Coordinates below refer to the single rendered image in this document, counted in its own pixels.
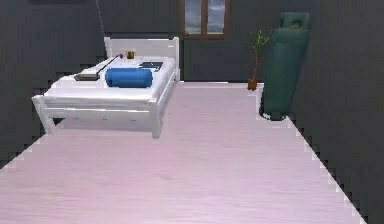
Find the white bed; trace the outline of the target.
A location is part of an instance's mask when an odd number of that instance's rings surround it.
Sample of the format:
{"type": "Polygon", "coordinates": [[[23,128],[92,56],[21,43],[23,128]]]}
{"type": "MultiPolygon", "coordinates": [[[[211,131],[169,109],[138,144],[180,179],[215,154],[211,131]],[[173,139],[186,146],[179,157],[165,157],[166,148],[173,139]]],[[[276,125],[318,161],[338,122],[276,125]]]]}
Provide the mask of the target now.
{"type": "Polygon", "coordinates": [[[74,75],[64,76],[48,90],[32,97],[33,105],[48,134],[56,131],[56,118],[103,119],[137,121],[151,127],[152,137],[161,135],[162,115],[171,89],[180,80],[180,41],[171,39],[104,39],[107,59],[83,70],[96,74],[118,54],[99,75],[97,81],[76,81],[74,75]],[[134,59],[127,59],[126,52],[135,51],[134,59]],[[152,71],[152,85],[147,88],[109,87],[105,73],[109,68],[140,68],[142,62],[162,62],[158,72],[152,71]]]}

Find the brown framed window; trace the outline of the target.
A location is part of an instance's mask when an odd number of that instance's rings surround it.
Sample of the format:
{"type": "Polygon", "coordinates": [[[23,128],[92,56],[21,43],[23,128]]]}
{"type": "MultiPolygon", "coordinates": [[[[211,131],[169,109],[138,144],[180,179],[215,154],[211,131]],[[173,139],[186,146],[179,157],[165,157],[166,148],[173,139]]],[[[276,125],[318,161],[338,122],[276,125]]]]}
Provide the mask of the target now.
{"type": "Polygon", "coordinates": [[[179,0],[180,35],[192,40],[220,40],[228,33],[230,0],[179,0]]]}

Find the grey laptop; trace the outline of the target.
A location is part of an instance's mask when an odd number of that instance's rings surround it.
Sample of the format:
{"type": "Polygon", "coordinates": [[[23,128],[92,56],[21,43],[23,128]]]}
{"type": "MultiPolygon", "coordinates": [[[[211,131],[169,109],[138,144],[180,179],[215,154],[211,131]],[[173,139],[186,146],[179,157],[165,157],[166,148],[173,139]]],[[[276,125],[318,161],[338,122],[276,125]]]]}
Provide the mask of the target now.
{"type": "Polygon", "coordinates": [[[74,79],[76,81],[97,81],[100,79],[99,74],[84,74],[84,73],[78,73],[74,75],[74,79]]]}

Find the blue bolster pillow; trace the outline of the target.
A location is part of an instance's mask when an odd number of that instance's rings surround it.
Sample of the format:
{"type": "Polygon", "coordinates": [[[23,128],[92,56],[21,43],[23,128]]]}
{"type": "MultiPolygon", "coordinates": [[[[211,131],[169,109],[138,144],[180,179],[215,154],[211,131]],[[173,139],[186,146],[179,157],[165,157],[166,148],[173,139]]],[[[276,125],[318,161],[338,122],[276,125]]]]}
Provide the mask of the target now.
{"type": "Polygon", "coordinates": [[[109,87],[147,88],[152,85],[153,76],[152,71],[145,68],[109,68],[105,81],[109,87]]]}

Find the dark blue book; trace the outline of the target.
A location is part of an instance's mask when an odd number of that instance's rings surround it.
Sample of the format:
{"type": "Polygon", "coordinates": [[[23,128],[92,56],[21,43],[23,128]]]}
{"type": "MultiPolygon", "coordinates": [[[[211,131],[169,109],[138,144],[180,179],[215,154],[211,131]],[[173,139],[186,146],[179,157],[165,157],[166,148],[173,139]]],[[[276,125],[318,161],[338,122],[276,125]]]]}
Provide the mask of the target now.
{"type": "Polygon", "coordinates": [[[155,72],[158,72],[162,65],[162,62],[142,62],[139,67],[144,69],[153,69],[155,72]]]}

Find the thin green house plant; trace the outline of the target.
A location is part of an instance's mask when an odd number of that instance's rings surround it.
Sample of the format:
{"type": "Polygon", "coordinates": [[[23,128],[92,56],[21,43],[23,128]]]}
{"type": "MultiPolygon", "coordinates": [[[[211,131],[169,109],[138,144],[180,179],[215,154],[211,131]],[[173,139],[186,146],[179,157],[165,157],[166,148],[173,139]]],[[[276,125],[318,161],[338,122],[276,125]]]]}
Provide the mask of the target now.
{"type": "Polygon", "coordinates": [[[255,33],[250,33],[250,37],[252,40],[252,50],[255,53],[255,65],[253,68],[253,74],[248,79],[247,89],[251,91],[255,91],[258,85],[257,69],[259,65],[259,53],[261,48],[268,42],[270,37],[267,34],[265,34],[261,29],[259,29],[255,33]]]}

